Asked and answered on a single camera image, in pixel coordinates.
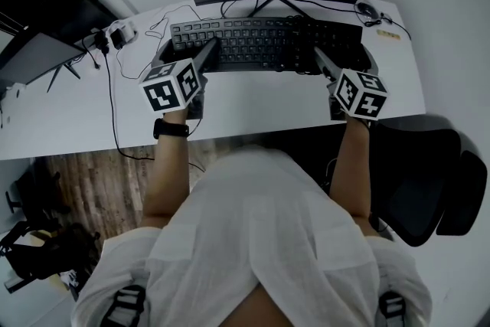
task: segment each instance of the smartwatch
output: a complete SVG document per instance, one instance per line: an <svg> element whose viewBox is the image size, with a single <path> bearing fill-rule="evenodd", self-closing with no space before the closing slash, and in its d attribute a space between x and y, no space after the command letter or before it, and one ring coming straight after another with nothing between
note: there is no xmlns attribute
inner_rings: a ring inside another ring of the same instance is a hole
<svg viewBox="0 0 490 327"><path fill-rule="evenodd" d="M187 138L189 136L189 126L185 124L167 123L162 118L158 118L155 120L155 125L153 126L153 137L158 139L160 135Z"/></svg>

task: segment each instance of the forearm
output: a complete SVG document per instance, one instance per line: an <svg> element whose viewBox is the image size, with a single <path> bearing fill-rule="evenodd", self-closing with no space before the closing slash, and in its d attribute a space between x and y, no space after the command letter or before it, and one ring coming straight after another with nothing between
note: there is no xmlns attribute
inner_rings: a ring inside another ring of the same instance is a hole
<svg viewBox="0 0 490 327"><path fill-rule="evenodd" d="M352 217L369 218L369 132L356 119L348 119L330 187L330 198Z"/></svg>
<svg viewBox="0 0 490 327"><path fill-rule="evenodd" d="M186 111L167 113L165 121L185 124L186 116ZM155 162L143 204L143 223L149 217L165 217L168 220L188 195L187 139L180 136L160 136L155 147Z"/></svg>

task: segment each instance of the keyboard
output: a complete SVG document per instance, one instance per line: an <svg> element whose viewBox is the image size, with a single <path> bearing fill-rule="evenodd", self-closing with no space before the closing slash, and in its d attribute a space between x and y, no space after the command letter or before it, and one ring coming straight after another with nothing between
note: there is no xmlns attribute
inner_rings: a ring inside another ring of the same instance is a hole
<svg viewBox="0 0 490 327"><path fill-rule="evenodd" d="M226 18L184 22L170 27L174 50L199 51L220 40L218 63L204 72L295 71L320 74L313 47L340 68L363 71L371 63L361 44L362 27L308 18Z"/></svg>

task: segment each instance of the floor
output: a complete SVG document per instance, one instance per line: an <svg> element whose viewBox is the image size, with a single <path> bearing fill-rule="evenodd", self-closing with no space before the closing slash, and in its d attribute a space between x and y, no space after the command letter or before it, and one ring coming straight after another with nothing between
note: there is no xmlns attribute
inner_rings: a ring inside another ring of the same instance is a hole
<svg viewBox="0 0 490 327"><path fill-rule="evenodd" d="M321 181L326 164L340 146L343 126L274 132L189 143L189 162L206 169L236 147L260 144L288 152L313 178ZM153 158L153 146L124 149L135 157ZM62 202L68 214L56 214L65 225L81 223L90 233L99 232L103 241L136 228L142 217L142 203L152 161L136 161L117 150L55 155L46 158L53 175L60 173ZM203 173L189 165L191 188Z"/></svg>

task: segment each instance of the white desk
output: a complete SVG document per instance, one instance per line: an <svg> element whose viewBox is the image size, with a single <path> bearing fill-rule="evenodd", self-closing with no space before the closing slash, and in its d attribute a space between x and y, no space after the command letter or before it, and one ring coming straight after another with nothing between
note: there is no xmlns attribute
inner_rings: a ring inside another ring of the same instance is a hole
<svg viewBox="0 0 490 327"><path fill-rule="evenodd" d="M352 5L322 2L336 8L351 9ZM374 5L402 23L397 7L373 1ZM168 10L192 4L201 18L220 16L220 5L195 7L191 2L170 5L132 17L139 37L119 54L124 73L136 77L153 58L158 40L144 35L150 25ZM228 17L240 17L253 9L255 1L235 3ZM307 3L298 6L313 18L360 25L356 15L329 11ZM295 12L281 2L272 2L257 16L287 16ZM184 7L168 14L169 25L195 21L196 16ZM162 32L165 23L157 31ZM377 34L381 28L399 34L400 41ZM170 37L165 31L164 43ZM390 118L425 113L419 72L409 38L399 27L383 23L364 28L362 44L371 52L390 91L381 117ZM107 70L102 54L92 51L102 66L95 70L86 56L74 68L81 76L76 79L62 69L49 93L49 73L24 89L15 85L2 101L4 128L0 130L0 159L17 159L41 155L86 152L116 147L111 126ZM113 48L108 55L113 80L116 125L121 147L155 143L152 136L155 115L151 113L138 89L137 80L121 77ZM302 76L293 72L233 72L207 74L204 118L190 140L235 136L281 129L334 124L330 120L326 79ZM189 122L193 129L196 122Z"/></svg>

